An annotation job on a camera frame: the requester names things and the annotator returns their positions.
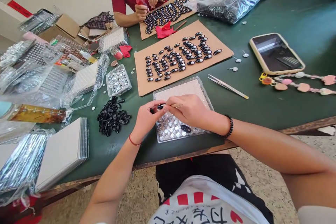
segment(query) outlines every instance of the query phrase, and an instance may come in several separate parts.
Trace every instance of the tiled floor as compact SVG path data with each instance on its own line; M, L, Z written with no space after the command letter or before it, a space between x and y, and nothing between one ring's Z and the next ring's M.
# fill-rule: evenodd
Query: tiled floor
M336 160L336 138L299 136ZM254 193L273 212L275 223L299 223L292 200L280 174L240 148L230 150L232 157L246 176ZM44 208L41 224L78 223L93 193L96 183ZM119 224L147 223L158 207L155 168L136 171L119 206Z

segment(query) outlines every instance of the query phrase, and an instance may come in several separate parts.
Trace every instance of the wooden table frame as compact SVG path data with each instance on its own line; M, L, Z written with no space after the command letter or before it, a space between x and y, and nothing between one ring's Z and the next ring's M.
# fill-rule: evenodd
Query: wooden table frame
M284 133L286 135L329 136L327 134L324 134L323 132L317 131L317 129L327 127L327 126L333 126L333 125L336 125L336 116L328 117L328 118L317 120L317 121L313 121L311 123L309 122L309 123L306 123L306 124L303 124L303 125L299 125L299 126L295 126L295 127L291 127L291 128L287 128L287 129L283 129L283 130L280 130L280 132ZM182 156L177 156L177 157L164 159L164 160L157 161L157 162L150 162L150 163L144 163L144 164L136 165L136 166L133 167L133 170L139 170L139 169L143 169L143 168L147 168L147 167L151 167L151 166L160 165L160 164L163 164L163 163L174 162L174 161L181 160L181 159L187 159L187 158L191 158L191 157L195 157L195 156L209 154L209 153L222 151L222 150L226 150L226 149L232 149L232 148L236 148L236 147L237 147L236 144L234 144L233 142L231 142L229 140L226 140L224 144L216 146L216 147L199 150L197 152L193 152L193 153L189 153L189 154L182 155ZM56 202L57 200L60 200L64 197L70 195L71 193L74 193L74 192L82 189L83 187L88 186L88 185L98 181L100 179L100 177L101 177L101 175L95 176L95 177L89 177L89 178L81 179L81 180L75 180L75 181L68 182L68 183L63 183L63 184L57 185L56 187L54 187L53 189L50 189L49 191L46 191L46 192L42 193L42 197L37 201L37 203L34 206L35 212L40 213L42 211L43 207L48 206L48 205ZM11 214L11 216L9 216L8 210L9 210L9 207L8 208L7 207L0 208L0 221L1 221L1 223L12 223L14 221L17 221L17 220L33 213L32 209L27 209L23 213L20 213L20 214L13 213L13 215Z

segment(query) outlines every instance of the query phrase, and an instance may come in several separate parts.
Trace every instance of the tweezers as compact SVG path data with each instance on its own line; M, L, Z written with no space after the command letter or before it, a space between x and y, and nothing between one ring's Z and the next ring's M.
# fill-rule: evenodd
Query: tweezers
M230 85L226 84L225 82L223 82L223 81L217 79L216 77L213 77L212 75L210 75L210 76L211 76L212 78L214 78L214 79L211 79L210 77L208 77L208 78L209 78L210 80L216 82L218 85L221 85L222 87L229 89L230 91L232 91L232 92L234 92L234 93L240 95L241 97L244 97L245 99L248 99L248 98L249 98L248 96L244 95L242 92L239 92L237 89L231 87Z

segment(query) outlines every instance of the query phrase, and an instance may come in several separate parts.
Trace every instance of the wooden stick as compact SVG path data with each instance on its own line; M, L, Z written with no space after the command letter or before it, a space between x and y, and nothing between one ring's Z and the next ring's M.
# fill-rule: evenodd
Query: wooden stick
M187 22L187 21L184 21L182 24L180 24L180 26L177 27L175 31L177 31L177 30L178 30L182 25L184 25L186 22Z

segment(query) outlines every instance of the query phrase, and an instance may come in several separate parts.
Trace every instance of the phone screen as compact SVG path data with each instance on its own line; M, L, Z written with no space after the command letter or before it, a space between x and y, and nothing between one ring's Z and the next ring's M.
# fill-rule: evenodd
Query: phone screen
M303 68L278 34L252 39L268 69L272 72Z

